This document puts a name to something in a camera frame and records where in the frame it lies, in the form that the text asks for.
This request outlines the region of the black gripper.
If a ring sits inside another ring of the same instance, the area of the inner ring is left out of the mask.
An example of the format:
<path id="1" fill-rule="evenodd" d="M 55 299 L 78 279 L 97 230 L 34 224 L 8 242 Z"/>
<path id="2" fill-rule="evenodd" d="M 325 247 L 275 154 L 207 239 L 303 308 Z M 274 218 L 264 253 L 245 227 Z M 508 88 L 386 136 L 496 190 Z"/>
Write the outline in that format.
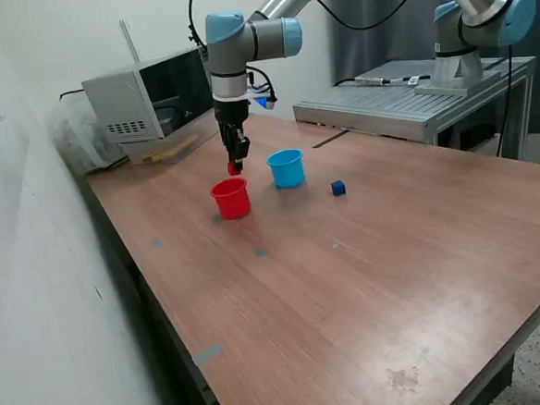
<path id="1" fill-rule="evenodd" d="M 242 171 L 243 162 L 250 149 L 250 139 L 244 134 L 243 123 L 249 117 L 249 101 L 213 101 L 215 118 L 218 122 L 222 143 L 227 149 L 230 165 Z"/>

